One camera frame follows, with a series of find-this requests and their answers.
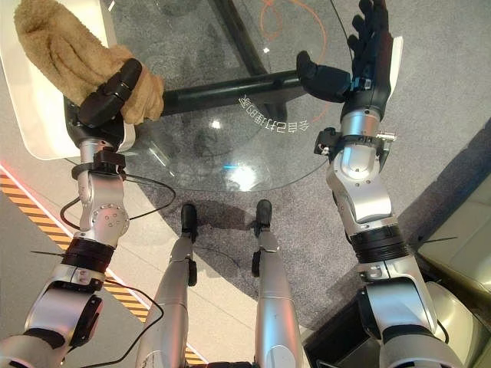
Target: brown cloth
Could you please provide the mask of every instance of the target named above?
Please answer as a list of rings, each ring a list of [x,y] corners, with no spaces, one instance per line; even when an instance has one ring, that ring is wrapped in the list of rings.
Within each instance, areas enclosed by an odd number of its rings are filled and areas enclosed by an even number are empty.
[[[14,20],[29,60],[79,106],[133,57],[124,46],[105,48],[77,17],[54,0],[22,0]],[[143,66],[121,113],[127,123],[138,124],[146,117],[158,119],[162,111],[163,79]]]

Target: glass table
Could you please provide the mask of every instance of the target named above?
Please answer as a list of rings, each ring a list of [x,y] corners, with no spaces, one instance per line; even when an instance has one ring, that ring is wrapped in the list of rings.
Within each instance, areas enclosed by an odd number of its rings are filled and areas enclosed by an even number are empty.
[[[300,87],[296,55],[347,71],[350,58],[328,2],[104,0],[117,42],[165,80],[157,122],[137,126],[132,173],[179,189],[259,191],[316,170],[318,131],[341,106]]]

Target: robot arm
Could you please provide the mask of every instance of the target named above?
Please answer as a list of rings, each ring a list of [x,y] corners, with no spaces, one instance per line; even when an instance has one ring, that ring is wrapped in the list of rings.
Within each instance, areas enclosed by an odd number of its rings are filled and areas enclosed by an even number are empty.
[[[328,73],[304,51],[297,58],[297,71],[307,92],[344,102],[341,131],[320,132],[315,153],[329,158],[327,183],[366,283],[358,295],[361,319],[365,330],[381,341],[383,368],[461,367],[456,354],[434,336],[433,302],[380,177],[396,139],[379,125],[397,80],[402,39],[394,40],[388,31],[385,1],[361,0],[360,9],[364,19],[353,19],[358,38],[348,39],[354,51],[349,87],[340,91],[339,71]]]
[[[25,332],[0,341],[0,368],[60,366],[69,350],[92,338],[102,309],[95,292],[130,223],[123,204],[124,156],[117,153],[124,138],[118,111],[140,71],[130,59],[80,109],[65,101],[68,133],[81,151],[81,164],[72,170],[83,207],[80,231],[34,302]],[[93,123],[101,117],[109,121]]]

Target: black cable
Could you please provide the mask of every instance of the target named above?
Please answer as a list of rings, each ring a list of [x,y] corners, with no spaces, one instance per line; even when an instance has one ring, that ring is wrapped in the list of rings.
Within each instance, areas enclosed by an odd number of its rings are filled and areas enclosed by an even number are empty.
[[[158,185],[158,186],[162,186],[163,188],[167,188],[168,190],[170,190],[170,192],[172,193],[172,199],[166,203],[165,205],[162,205],[160,207],[157,207],[156,209],[153,209],[152,211],[149,211],[149,212],[145,212],[145,213],[142,213],[141,215],[138,215],[138,216],[134,216],[134,217],[130,217],[130,220],[135,220],[135,219],[139,219],[139,218],[142,218],[146,215],[149,215],[151,213],[154,213],[154,212],[158,212],[160,211],[161,209],[165,209],[166,207],[169,207],[173,202],[174,202],[174,199],[176,199],[176,191],[168,186],[167,184],[163,183],[163,182],[158,182],[156,180],[153,180],[153,179],[148,179],[148,178],[144,178],[142,176],[138,176],[138,175],[131,175],[131,174],[126,174],[126,177],[129,177],[129,178],[134,178],[134,179],[138,179],[138,181],[136,180],[127,180],[127,182],[135,182],[137,184],[144,184],[144,185],[149,185],[149,186],[154,186],[154,185]],[[73,205],[75,205],[76,203],[78,203],[80,201],[80,198],[76,198],[74,199],[73,201],[67,203],[66,205],[63,206],[63,208],[61,209],[60,211],[60,218],[61,220],[67,224],[67,225],[70,225],[72,228],[75,228],[77,230],[80,230],[80,227],[75,225],[73,222],[70,222],[68,221],[68,219],[65,217],[65,212],[70,208],[72,207]]]
[[[163,309],[162,309],[162,307],[159,304],[157,304],[154,299],[152,299],[151,297],[149,297],[147,294],[145,294],[140,289],[137,289],[137,288],[131,287],[131,286],[126,286],[126,285],[120,284],[119,282],[116,282],[116,281],[106,280],[105,282],[107,282],[109,284],[119,285],[119,286],[121,286],[123,288],[126,288],[126,289],[135,290],[135,291],[143,294],[146,299],[148,299],[149,301],[151,301],[152,304],[155,305],[158,308],[158,310],[160,311],[160,316],[154,322],[152,322],[151,324],[149,324],[148,326],[146,326],[143,329],[143,331],[140,332],[140,334],[138,334],[137,338],[133,341],[133,343],[130,345],[130,347],[128,348],[128,350],[126,350],[126,353],[124,353],[123,356],[120,359],[118,359],[118,360],[111,360],[110,362],[91,364],[90,366],[83,366],[81,368],[94,368],[96,366],[110,366],[110,365],[113,365],[113,364],[122,362],[124,360],[124,358],[126,358],[127,355],[130,353],[130,351],[134,348],[134,346],[137,344],[138,340],[143,336],[143,334],[146,333],[154,324],[156,324],[159,320],[161,320],[163,318]]]
[[[71,159],[64,159],[65,161],[68,161],[69,163],[73,164],[73,165],[78,165],[77,163],[74,163]]]
[[[336,17],[338,17],[339,24],[341,25],[341,29],[343,30],[343,33],[344,33],[344,38],[346,38],[346,45],[348,45],[348,35],[346,34],[346,30],[344,29],[344,26],[343,26],[343,22],[341,20],[341,17],[338,14],[338,10],[334,6],[334,2],[332,0],[330,0],[330,2],[331,2],[331,5],[332,5],[332,8],[334,9],[334,13],[336,13]],[[348,51],[350,52],[351,63],[353,63],[353,54],[351,53],[351,49],[350,49],[349,46],[348,46]]]
[[[426,244],[426,243],[435,243],[435,242],[444,242],[446,240],[452,240],[452,239],[458,239],[458,236],[451,236],[449,238],[439,238],[439,239],[433,239],[433,240],[426,240],[426,241],[419,241],[418,243],[409,243],[410,246],[414,245],[419,245],[419,244]]]
[[[169,207],[174,202],[174,199],[176,199],[176,191],[173,188],[171,188],[170,186],[168,186],[167,184],[164,184],[163,182],[157,182],[156,180],[143,178],[142,176],[138,176],[138,175],[126,174],[126,177],[133,178],[133,179],[139,179],[141,181],[144,181],[141,184],[147,184],[147,183],[157,184],[159,186],[167,188],[172,193],[172,199],[167,204],[162,205],[160,207],[157,207],[156,209],[153,209],[152,211],[142,213],[141,215],[131,217],[130,220],[139,219],[140,217],[144,217],[146,215],[149,215],[150,213],[154,213],[154,212],[160,211],[161,209],[165,209],[166,207]]]
[[[438,323],[438,326],[440,326],[440,328],[442,329],[443,334],[445,335],[445,343],[448,344],[448,342],[450,341],[450,337],[448,336],[447,330],[445,329],[445,327],[442,325],[442,323],[439,320],[437,320],[437,323]]]
[[[230,261],[232,261],[232,263],[237,267],[237,268],[240,268],[240,265],[239,263],[233,259],[232,257],[230,257],[228,254],[226,254],[224,251],[219,251],[217,249],[213,249],[213,248],[207,248],[207,247],[200,247],[198,245],[193,245],[193,248],[196,248],[196,249],[203,249],[205,251],[214,251],[216,254],[218,255],[222,255],[224,257],[227,257]]]
[[[64,257],[63,253],[52,253],[50,251],[31,251],[31,253],[35,253],[36,255],[56,255],[58,257]]]
[[[60,218],[61,220],[67,224],[67,225],[70,225],[72,228],[76,228],[77,230],[80,230],[80,227],[79,226],[76,226],[73,222],[70,222],[68,221],[68,219],[66,217],[64,217],[64,213],[70,208],[72,207],[73,205],[75,205],[76,203],[78,203],[80,201],[80,197],[77,197],[76,199],[74,199],[73,201],[70,201],[69,203],[67,203],[66,205],[63,206],[63,208],[60,210]]]

